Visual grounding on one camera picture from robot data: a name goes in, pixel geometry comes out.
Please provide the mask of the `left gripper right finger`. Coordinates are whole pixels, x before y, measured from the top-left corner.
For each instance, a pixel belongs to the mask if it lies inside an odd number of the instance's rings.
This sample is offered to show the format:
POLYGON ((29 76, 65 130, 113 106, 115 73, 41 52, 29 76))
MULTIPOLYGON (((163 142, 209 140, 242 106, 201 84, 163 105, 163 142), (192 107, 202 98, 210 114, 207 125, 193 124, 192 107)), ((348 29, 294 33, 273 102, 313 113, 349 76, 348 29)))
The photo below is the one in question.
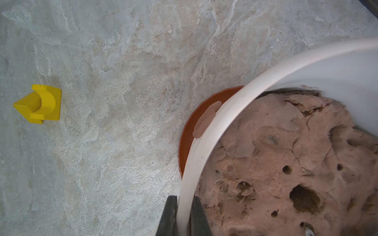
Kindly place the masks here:
POLYGON ((191 208, 190 223, 189 223, 190 236, 212 236, 205 212, 203 210, 200 199, 194 196, 191 208))

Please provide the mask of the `white ceramic pot with soil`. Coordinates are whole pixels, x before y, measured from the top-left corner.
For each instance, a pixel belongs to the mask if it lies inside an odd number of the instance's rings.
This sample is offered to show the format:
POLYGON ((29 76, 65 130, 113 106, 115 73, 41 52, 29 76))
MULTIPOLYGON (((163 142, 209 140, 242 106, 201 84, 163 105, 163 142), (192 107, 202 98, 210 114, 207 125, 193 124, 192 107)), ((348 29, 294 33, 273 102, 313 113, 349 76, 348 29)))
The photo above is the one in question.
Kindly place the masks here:
POLYGON ((377 235, 377 39, 297 55, 213 105, 182 177, 180 236, 194 196, 214 236, 377 235))

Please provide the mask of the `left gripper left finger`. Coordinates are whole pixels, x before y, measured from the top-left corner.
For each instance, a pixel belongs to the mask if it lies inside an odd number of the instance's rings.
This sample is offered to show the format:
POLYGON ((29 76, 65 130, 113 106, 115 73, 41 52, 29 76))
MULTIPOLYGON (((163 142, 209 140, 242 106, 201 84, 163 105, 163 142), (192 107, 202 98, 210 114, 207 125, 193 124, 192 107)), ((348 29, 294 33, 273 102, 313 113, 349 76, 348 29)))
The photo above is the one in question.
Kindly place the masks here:
POLYGON ((178 208, 178 197, 168 196, 155 236, 177 236, 176 215, 178 208))

